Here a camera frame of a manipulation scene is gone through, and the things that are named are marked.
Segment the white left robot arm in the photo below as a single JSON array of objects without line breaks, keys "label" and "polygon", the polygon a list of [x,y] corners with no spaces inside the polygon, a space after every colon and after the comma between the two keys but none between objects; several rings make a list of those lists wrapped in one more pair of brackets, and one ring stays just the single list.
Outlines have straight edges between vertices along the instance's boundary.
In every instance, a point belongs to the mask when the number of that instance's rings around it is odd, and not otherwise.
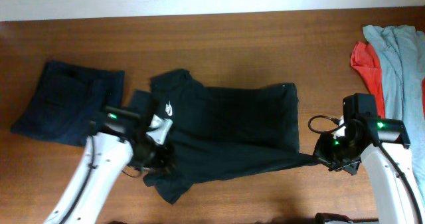
[{"label": "white left robot arm", "polygon": [[95,223],[126,167],[139,173],[166,168],[172,125],[155,114],[104,107],[91,121],[84,154],[46,223]]}]

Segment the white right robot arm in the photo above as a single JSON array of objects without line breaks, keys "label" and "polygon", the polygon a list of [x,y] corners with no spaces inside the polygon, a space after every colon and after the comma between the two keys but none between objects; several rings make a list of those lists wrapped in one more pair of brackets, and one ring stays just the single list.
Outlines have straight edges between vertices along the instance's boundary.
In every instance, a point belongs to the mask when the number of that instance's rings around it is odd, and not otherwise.
[{"label": "white right robot arm", "polygon": [[423,223],[424,207],[412,172],[410,141],[399,120],[361,118],[322,131],[313,158],[329,171],[366,169],[379,223]]}]

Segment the black Nike t-shirt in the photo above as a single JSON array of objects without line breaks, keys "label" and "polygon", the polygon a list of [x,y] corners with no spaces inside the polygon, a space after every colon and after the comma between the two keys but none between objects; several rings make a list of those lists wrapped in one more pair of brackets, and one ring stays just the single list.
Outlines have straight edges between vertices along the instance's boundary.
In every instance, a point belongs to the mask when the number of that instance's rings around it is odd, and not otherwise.
[{"label": "black Nike t-shirt", "polygon": [[144,183],[175,203],[192,185],[311,166],[299,150],[298,96],[293,83],[258,89],[207,87],[185,69],[151,79],[129,103],[140,114],[168,118],[167,171]]}]

